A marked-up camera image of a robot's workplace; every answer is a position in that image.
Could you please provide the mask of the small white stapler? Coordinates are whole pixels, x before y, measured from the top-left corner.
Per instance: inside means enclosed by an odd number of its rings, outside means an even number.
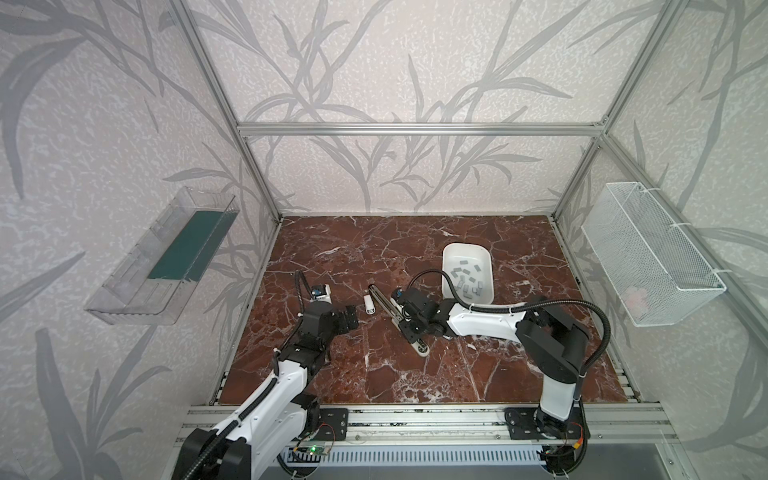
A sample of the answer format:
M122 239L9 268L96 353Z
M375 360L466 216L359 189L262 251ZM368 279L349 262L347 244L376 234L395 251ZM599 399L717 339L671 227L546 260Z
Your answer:
M365 311L368 315L374 315L376 313L373 298L370 294L364 296Z

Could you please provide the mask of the grey white large stapler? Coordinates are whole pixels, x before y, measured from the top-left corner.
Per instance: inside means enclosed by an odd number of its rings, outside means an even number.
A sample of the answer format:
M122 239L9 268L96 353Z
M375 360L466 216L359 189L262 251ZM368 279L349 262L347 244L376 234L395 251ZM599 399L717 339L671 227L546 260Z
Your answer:
M413 330L413 323L404 315L402 307L390 296L385 295L375 284L368 286L368 292L379 307L390 316L392 323L417 354L426 358L430 353L430 348Z

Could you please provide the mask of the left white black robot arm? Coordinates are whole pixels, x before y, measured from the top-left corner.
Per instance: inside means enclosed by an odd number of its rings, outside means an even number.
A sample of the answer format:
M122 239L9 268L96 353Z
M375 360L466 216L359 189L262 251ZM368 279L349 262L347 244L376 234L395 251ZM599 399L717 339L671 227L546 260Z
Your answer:
M326 365L334 338L359 326L356 307L313 301L274 351L272 372L213 428L182 444L174 479L258 479L290 441L318 429L316 398L305 393Z

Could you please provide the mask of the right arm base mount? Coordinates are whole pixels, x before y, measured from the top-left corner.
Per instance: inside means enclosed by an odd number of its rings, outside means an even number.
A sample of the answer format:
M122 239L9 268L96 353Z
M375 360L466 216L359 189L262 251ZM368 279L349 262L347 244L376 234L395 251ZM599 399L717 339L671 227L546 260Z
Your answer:
M569 444L590 438L584 411L579 406L571 409L567 420L541 413L537 407L508 407L503 413L512 440Z

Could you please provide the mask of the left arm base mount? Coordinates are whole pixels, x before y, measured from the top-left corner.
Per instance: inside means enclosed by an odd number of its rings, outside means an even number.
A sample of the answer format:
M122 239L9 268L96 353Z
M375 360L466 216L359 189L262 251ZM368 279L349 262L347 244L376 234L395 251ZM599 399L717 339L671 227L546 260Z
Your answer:
M314 408L307 412L302 438L313 441L343 441L349 426L347 408Z

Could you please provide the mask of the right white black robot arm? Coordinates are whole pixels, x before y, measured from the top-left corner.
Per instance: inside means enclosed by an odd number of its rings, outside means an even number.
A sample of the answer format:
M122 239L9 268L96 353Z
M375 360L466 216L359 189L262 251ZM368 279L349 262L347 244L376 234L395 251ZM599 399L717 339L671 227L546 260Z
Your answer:
M608 316L591 302L547 300L512 306L478 306L446 298L440 302L410 287L397 289L389 300L393 318L411 343L425 335L445 338L484 336L522 346L543 374L537 409L540 426L564 427L581 399L581 387L591 367L605 353L611 339ZM563 310L576 305L592 311L603 325L599 346L588 355L589 330Z

